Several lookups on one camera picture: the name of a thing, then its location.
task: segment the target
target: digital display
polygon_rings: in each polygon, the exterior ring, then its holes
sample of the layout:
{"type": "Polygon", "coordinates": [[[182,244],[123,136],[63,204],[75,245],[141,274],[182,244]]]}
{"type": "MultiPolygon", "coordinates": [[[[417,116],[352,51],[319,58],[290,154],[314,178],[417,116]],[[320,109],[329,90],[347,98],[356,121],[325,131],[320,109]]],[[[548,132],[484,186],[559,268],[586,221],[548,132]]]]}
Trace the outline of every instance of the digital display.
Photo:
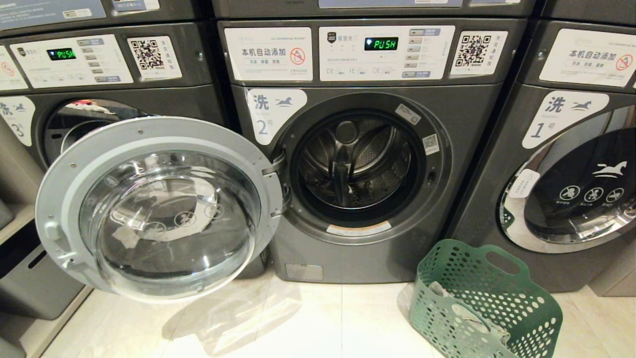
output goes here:
{"type": "Polygon", "coordinates": [[[75,58],[75,52],[73,52],[72,48],[56,48],[47,50],[46,53],[51,61],[71,60],[75,58]]]}
{"type": "Polygon", "coordinates": [[[399,38],[366,38],[364,51],[393,51],[398,49],[399,38]]]}

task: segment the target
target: control panel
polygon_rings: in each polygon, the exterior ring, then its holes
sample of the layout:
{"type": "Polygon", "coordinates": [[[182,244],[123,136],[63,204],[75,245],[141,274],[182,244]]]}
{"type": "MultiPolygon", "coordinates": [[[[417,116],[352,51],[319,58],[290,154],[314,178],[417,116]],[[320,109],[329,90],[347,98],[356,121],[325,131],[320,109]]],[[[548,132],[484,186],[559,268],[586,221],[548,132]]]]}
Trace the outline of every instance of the control panel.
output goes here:
{"type": "Polygon", "coordinates": [[[15,43],[10,48],[37,89],[133,83],[112,34],[15,43]]]}
{"type": "Polygon", "coordinates": [[[439,80],[454,33],[453,25],[321,27],[320,79],[439,80]]]}

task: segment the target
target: green laundry basket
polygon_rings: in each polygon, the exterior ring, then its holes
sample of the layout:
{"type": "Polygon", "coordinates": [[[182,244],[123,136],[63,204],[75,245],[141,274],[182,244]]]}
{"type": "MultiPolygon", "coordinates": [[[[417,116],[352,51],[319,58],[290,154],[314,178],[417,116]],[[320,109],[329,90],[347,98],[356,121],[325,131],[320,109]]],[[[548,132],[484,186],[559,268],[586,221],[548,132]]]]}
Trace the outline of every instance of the green laundry basket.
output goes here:
{"type": "Polygon", "coordinates": [[[417,268],[409,321],[448,358],[550,358],[563,313],[523,261],[497,246],[442,240],[417,268]],[[514,263],[518,273],[491,264],[489,253],[514,263]],[[433,292],[434,282],[448,296],[433,292]]]}

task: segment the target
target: round door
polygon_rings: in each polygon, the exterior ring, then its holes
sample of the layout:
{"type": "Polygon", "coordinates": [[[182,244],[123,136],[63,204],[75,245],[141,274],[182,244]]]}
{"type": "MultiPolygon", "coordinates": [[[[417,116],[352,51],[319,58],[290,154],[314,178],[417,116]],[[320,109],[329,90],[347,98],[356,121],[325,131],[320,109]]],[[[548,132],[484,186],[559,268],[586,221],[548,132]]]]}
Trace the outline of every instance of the round door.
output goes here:
{"type": "Polygon", "coordinates": [[[508,184],[499,220],[536,252],[584,250],[636,221],[636,106],[582,122],[539,149],[508,184]]]}
{"type": "Polygon", "coordinates": [[[215,124],[144,117],[101,127],[52,164],[36,223],[79,281],[139,301],[178,301],[234,279],[282,213],[272,164],[215,124]]]}

